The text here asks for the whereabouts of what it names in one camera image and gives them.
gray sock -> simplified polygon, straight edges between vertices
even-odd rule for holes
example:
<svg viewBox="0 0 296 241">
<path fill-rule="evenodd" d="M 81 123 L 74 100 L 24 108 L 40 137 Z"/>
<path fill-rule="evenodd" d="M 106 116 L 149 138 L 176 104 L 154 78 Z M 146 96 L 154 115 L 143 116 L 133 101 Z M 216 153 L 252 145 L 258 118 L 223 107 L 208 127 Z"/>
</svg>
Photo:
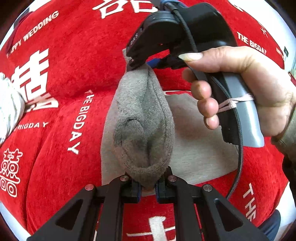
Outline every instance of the gray sock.
<svg viewBox="0 0 296 241">
<path fill-rule="evenodd" d="M 151 188 L 168 167 L 173 150 L 175 130 L 169 105 L 147 64 L 124 74 L 116 96 L 115 156 L 133 179 Z"/>
</svg>

black bracket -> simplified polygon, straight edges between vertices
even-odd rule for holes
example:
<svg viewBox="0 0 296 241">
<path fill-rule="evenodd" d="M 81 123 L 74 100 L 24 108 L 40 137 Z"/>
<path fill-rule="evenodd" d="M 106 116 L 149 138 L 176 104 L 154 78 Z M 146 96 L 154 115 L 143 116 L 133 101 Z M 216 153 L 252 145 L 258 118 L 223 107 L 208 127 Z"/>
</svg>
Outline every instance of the black bracket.
<svg viewBox="0 0 296 241">
<path fill-rule="evenodd" d="M 190 185 L 170 167 L 155 192 L 158 203 L 174 204 L 177 241 L 202 241 L 202 236 L 206 241 L 268 241 L 211 185 Z M 140 197 L 140 184 L 127 174 L 108 185 L 88 184 L 27 241 L 93 241 L 97 222 L 96 241 L 121 241 L 124 203 L 138 203 Z"/>
<path fill-rule="evenodd" d="M 170 11 L 163 11 L 160 0 L 152 0 L 160 11 L 151 13 L 139 26 L 126 46 L 126 55 L 132 57 L 127 71 L 134 70 L 159 52 L 170 54 L 155 67 L 157 69 L 179 69 L 187 65 L 178 58 L 180 54 L 192 52 L 186 33 L 178 18 Z M 236 40 L 221 14 L 209 3 L 199 3 L 185 8 L 182 3 L 172 1 L 187 23 L 197 50 L 220 46 L 237 46 Z"/>
</svg>

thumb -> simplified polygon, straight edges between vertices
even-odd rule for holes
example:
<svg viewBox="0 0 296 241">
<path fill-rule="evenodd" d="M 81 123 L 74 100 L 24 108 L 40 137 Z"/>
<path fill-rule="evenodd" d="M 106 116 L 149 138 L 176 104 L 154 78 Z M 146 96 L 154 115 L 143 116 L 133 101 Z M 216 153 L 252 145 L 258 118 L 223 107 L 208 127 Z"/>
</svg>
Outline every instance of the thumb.
<svg viewBox="0 0 296 241">
<path fill-rule="evenodd" d="M 202 72 L 243 73 L 252 65 L 254 59 L 258 58 L 258 55 L 265 57 L 257 50 L 247 46 L 222 46 L 201 53 L 181 54 L 179 58 L 185 61 L 189 67 Z"/>
</svg>

red blanket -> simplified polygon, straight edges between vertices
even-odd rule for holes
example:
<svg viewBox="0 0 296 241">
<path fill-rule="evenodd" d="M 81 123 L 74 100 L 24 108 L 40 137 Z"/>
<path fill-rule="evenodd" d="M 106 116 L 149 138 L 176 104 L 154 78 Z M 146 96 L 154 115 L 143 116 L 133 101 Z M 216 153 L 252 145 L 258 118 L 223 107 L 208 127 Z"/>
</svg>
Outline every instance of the red blanket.
<svg viewBox="0 0 296 241">
<path fill-rule="evenodd" d="M 254 18 L 226 0 L 207 2 L 224 16 L 238 45 L 284 67 L 279 46 Z M 153 11 L 148 1 L 51 0 L 20 24 L 11 50 L 6 53 L 6 44 L 0 51 L 0 72 L 30 105 L 0 148 L 0 201 L 29 233 L 85 184 L 101 185 L 105 118 L 126 67 L 121 50 Z M 165 91 L 190 90 L 181 70 L 155 72 Z M 287 185 L 282 154 L 265 141 L 263 148 L 244 148 L 241 181 L 230 199 L 256 226 L 273 212 Z M 234 176 L 208 183 L 226 195 Z M 123 240 L 174 239 L 171 205 L 148 196 L 124 211 Z"/>
</svg>

